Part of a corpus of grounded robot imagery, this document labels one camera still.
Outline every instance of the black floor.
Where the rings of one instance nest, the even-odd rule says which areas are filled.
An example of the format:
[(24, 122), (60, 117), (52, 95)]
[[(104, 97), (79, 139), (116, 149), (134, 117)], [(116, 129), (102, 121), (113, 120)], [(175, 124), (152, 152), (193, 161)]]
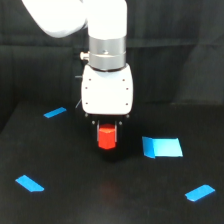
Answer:
[[(136, 106), (113, 155), (80, 109), (43, 117), (56, 108), (21, 103), (0, 135), (0, 223), (224, 223), (224, 107)], [(178, 137), (184, 157), (146, 158), (142, 136)], [(17, 184), (24, 174), (45, 190)], [(216, 192), (188, 201), (203, 184)]]

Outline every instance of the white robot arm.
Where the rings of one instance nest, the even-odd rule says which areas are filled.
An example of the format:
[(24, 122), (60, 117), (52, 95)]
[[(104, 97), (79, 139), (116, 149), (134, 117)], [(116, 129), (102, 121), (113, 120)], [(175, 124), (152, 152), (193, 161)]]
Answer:
[(87, 115), (128, 115), (133, 80), (126, 63), (126, 1), (22, 1), (39, 27), (52, 37), (62, 38), (88, 26), (89, 52), (80, 54), (88, 61), (81, 88), (83, 110)]

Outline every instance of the blue tape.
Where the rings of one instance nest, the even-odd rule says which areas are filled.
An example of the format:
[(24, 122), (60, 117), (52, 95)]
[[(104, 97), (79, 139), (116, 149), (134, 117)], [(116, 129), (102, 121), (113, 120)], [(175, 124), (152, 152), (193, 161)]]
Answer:
[(153, 139), (147, 138), (147, 137), (142, 137), (142, 141), (143, 141), (144, 155), (147, 157), (150, 157), (152, 159), (155, 159), (155, 153), (154, 153), (154, 148), (153, 148)]
[(44, 188), (41, 187), (39, 184), (31, 180), (29, 177), (26, 175), (23, 175), (22, 177), (16, 179), (16, 182), (22, 185), (24, 188), (26, 188), (30, 192), (38, 192), (38, 191), (43, 191)]
[(196, 188), (195, 190), (185, 194), (185, 196), (187, 197), (187, 199), (189, 201), (197, 201), (200, 198), (203, 198), (206, 195), (211, 194), (214, 191), (215, 191), (215, 189), (213, 189), (209, 185), (203, 185), (203, 186)]
[(60, 114), (60, 113), (65, 112), (65, 111), (66, 111), (65, 108), (60, 107), (60, 108), (58, 108), (58, 109), (56, 109), (56, 110), (53, 110), (53, 111), (51, 111), (51, 112), (49, 112), (49, 113), (44, 114), (44, 116), (45, 116), (46, 118), (51, 118), (51, 117), (54, 117), (54, 116), (56, 116), (56, 115), (58, 115), (58, 114)]
[(142, 137), (144, 155), (150, 158), (156, 156), (182, 157), (183, 153), (178, 139), (152, 139)]

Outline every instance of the silver metal band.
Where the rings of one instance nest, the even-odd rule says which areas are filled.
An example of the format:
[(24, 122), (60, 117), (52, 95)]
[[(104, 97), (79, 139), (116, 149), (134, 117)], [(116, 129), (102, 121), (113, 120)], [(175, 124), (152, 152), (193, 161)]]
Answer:
[(99, 70), (123, 68), (126, 65), (126, 52), (115, 56), (89, 54), (90, 66)]
[(92, 54), (123, 54), (126, 51), (126, 36), (109, 40), (99, 40), (89, 37), (89, 51)]
[(89, 65), (99, 70), (112, 70), (126, 65), (126, 36), (100, 40), (89, 37)]

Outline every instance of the red cube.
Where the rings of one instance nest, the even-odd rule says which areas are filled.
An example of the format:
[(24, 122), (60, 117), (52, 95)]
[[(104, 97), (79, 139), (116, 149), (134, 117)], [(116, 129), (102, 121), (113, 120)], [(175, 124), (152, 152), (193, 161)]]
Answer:
[(100, 148), (105, 150), (113, 149), (116, 147), (115, 135), (116, 135), (115, 125), (103, 124), (99, 127), (98, 135), (98, 145)]

